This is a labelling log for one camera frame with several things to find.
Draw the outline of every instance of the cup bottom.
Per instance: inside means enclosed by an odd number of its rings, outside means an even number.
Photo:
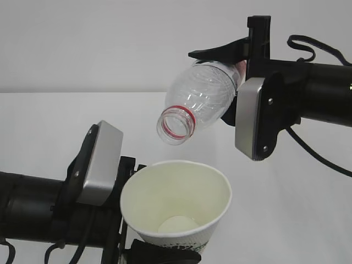
[[[158,233],[177,233],[195,229],[200,225],[187,216],[173,216],[164,221],[158,228]]]

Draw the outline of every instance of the white paper cup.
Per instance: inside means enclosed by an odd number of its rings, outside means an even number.
[[[230,205],[228,179],[189,161],[164,161],[136,172],[121,193],[121,212],[147,243],[202,253]]]

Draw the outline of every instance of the bottle opening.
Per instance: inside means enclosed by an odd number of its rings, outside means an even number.
[[[195,118],[191,111],[183,106],[171,106],[159,117],[157,132],[160,138],[170,145],[180,145],[192,136]]]

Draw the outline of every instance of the plastic bottle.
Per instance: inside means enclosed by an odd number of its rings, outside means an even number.
[[[224,115],[245,68],[244,61],[237,65],[197,61],[181,73],[166,94],[166,108],[157,122],[160,138],[170,145],[180,145],[195,130],[206,128]]]

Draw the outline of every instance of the white background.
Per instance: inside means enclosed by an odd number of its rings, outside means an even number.
[[[272,58],[291,34],[352,57],[349,0],[0,0],[0,90],[164,91],[192,50],[248,35],[271,15]],[[318,62],[336,60],[319,53]]]
[[[164,91],[192,62],[189,51],[246,36],[246,17],[255,14],[272,15],[272,58],[305,56],[285,44],[290,34],[305,34],[352,60],[351,7],[343,0],[1,0],[1,91],[134,93],[1,94],[0,168],[63,180],[87,129],[105,119],[124,131],[122,154],[138,163],[181,158],[227,175],[233,203],[202,263],[351,263],[351,179],[320,165],[285,132],[263,162],[237,151],[234,129],[221,121],[167,146],[155,133],[164,94],[151,93]],[[317,61],[337,63],[322,52]],[[349,128],[304,120],[295,129],[352,169]],[[12,242],[16,264],[42,263],[49,246]],[[67,263],[74,250],[54,251],[50,263]],[[86,249],[80,263],[99,263],[100,252]],[[0,248],[0,263],[6,257]]]

